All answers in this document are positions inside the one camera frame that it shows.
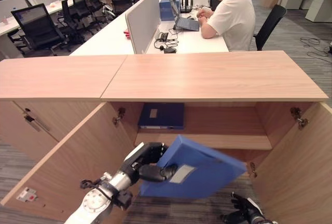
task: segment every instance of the blue binder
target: blue binder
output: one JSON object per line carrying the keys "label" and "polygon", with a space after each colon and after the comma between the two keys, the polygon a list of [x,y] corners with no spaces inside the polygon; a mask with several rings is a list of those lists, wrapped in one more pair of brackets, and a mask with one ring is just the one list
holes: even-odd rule
{"label": "blue binder", "polygon": [[160,167],[171,164],[178,165],[177,174],[162,183],[143,182],[141,195],[206,198],[246,171],[243,162],[181,135],[157,163]]}

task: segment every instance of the person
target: person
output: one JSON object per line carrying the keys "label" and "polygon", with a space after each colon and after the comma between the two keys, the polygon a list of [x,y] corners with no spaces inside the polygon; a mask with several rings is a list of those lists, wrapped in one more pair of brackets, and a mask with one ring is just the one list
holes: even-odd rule
{"label": "person", "polygon": [[203,7],[197,13],[203,38],[222,35],[229,51],[248,51],[255,28],[251,0],[220,0],[213,12]]}

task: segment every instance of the wooden countertop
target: wooden countertop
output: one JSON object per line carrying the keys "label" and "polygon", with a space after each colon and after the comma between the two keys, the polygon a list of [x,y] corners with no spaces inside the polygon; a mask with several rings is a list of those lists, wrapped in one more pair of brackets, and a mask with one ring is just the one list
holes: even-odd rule
{"label": "wooden countertop", "polygon": [[126,55],[39,57],[0,62],[0,100],[100,96]]}
{"label": "wooden countertop", "polygon": [[129,55],[103,101],[324,101],[284,51]]}

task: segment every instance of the man's arm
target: man's arm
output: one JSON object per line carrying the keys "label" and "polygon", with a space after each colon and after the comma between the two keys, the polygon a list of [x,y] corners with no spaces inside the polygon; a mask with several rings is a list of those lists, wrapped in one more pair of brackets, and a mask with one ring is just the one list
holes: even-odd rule
{"label": "man's arm", "polygon": [[208,20],[206,17],[199,17],[198,21],[201,25],[201,34],[204,39],[210,39],[217,34],[215,29],[207,23]]}

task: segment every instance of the open cabinet door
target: open cabinet door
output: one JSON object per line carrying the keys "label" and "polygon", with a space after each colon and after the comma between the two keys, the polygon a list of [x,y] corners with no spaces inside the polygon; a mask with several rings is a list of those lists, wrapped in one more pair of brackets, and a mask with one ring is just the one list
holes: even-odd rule
{"label": "open cabinet door", "polygon": [[[138,114],[130,116],[128,112],[125,118],[138,119]],[[106,171],[114,174],[134,148],[134,140],[127,134],[128,128],[121,122],[117,126],[113,124],[112,118],[116,116],[117,110],[111,103],[98,105],[37,163],[1,203],[26,213],[66,220],[88,192],[80,189],[80,181],[94,181]],[[16,199],[25,187],[37,191],[36,201]],[[133,194],[137,193],[136,188],[130,189]],[[107,223],[121,223],[125,214],[114,207],[111,221]]]}
{"label": "open cabinet door", "polygon": [[253,178],[266,217],[282,224],[332,223],[332,110],[313,104],[270,152]]}

